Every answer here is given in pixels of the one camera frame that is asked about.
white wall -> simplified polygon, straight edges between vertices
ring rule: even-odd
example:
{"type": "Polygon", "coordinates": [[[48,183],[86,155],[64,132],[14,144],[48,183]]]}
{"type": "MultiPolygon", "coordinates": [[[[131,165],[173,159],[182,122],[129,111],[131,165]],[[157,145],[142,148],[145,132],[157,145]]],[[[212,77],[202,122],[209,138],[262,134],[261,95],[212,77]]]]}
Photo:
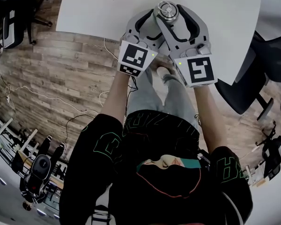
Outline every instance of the white wall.
{"type": "Polygon", "coordinates": [[[281,37],[281,0],[261,0],[256,31],[265,40],[281,37]]]}
{"type": "Polygon", "coordinates": [[[281,171],[268,183],[251,189],[253,211],[246,225],[281,225],[281,171]]]}

